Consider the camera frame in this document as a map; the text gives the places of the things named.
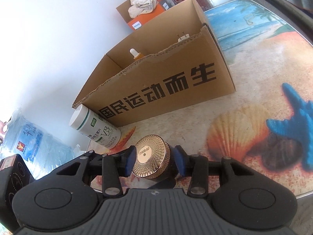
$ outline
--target bottle label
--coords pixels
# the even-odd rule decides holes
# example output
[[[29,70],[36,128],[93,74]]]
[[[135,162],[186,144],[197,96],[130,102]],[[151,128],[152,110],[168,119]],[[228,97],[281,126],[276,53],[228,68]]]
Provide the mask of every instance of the bottle label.
[[[79,132],[107,148],[114,147],[121,137],[121,131],[118,128],[91,110]]]
[[[34,124],[27,123],[22,126],[15,142],[14,153],[20,154],[24,160],[33,162],[43,138],[43,132]]]

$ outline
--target seashell print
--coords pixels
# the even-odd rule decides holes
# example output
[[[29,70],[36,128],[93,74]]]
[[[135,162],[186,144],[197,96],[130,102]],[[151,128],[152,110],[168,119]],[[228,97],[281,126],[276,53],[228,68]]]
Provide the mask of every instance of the seashell print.
[[[266,120],[270,118],[270,114],[268,113],[267,109],[262,105],[256,104],[242,107],[240,110],[249,118],[252,124],[252,128],[256,133],[254,144],[264,140],[269,134]]]
[[[269,114],[260,104],[219,115],[208,131],[210,155],[218,161],[230,156],[242,162],[252,146],[268,136],[267,118]]]
[[[219,115],[209,128],[209,153],[215,160],[230,156],[243,161],[255,136],[250,119],[240,110]]]

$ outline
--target black device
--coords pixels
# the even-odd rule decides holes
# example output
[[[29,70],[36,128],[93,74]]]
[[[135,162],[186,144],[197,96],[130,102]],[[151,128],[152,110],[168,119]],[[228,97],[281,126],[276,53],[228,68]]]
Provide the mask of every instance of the black device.
[[[0,162],[0,222],[10,231],[19,228],[12,211],[15,194],[35,179],[20,155],[7,157]]]
[[[244,164],[224,157],[209,161],[171,150],[183,177],[191,177],[187,194],[173,189],[168,177],[148,189],[123,194],[119,177],[128,177],[136,148],[114,155],[89,151],[20,189],[12,215],[18,235],[210,234],[295,235],[288,228],[297,201],[284,186]],[[90,187],[102,175],[102,193]],[[219,176],[220,188],[208,193],[209,176]]]

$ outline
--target black round knob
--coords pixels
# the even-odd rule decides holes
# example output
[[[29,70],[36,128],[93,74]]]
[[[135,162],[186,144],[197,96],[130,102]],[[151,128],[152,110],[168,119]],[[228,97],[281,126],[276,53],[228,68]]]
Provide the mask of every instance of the black round knob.
[[[45,209],[58,209],[66,206],[72,199],[72,194],[64,189],[49,188],[35,196],[35,202]]]
[[[215,191],[212,205],[224,220],[248,230],[277,229],[297,211],[292,192],[262,175],[233,176]]]
[[[275,203],[275,196],[264,189],[250,188],[239,194],[239,200],[248,208],[267,209]]]
[[[12,202],[22,225],[35,230],[60,231],[75,227],[93,215],[96,192],[72,176],[46,176],[19,190]]]

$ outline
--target philips logo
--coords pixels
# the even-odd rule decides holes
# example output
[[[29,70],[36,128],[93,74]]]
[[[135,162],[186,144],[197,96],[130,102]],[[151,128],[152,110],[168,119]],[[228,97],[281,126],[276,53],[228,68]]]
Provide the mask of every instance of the philips logo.
[[[135,30],[137,30],[139,27],[141,27],[141,23],[139,22],[139,21],[137,21],[135,24],[133,24],[132,25],[133,26],[133,28],[135,29]]]

